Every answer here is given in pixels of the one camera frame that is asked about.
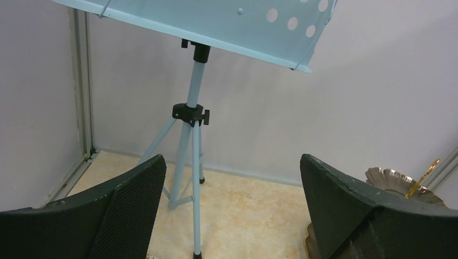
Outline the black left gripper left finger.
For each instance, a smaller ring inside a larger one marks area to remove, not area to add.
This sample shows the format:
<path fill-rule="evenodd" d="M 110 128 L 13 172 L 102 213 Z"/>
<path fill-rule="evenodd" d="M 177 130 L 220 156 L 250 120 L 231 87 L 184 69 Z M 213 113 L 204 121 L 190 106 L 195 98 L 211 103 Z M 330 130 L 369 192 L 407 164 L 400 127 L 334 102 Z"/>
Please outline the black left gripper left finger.
<path fill-rule="evenodd" d="M 1 258 L 145 258 L 165 177 L 156 155 L 41 208 L 1 212 Z"/>

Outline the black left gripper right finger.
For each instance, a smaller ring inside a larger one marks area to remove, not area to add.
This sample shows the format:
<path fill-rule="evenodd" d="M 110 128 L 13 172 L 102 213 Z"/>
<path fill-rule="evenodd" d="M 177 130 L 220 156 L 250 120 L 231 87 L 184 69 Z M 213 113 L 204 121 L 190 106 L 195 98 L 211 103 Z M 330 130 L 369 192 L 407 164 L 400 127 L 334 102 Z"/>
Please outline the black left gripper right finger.
<path fill-rule="evenodd" d="M 320 159 L 300 159 L 321 258 L 457 258 L 457 211 L 406 199 Z"/>

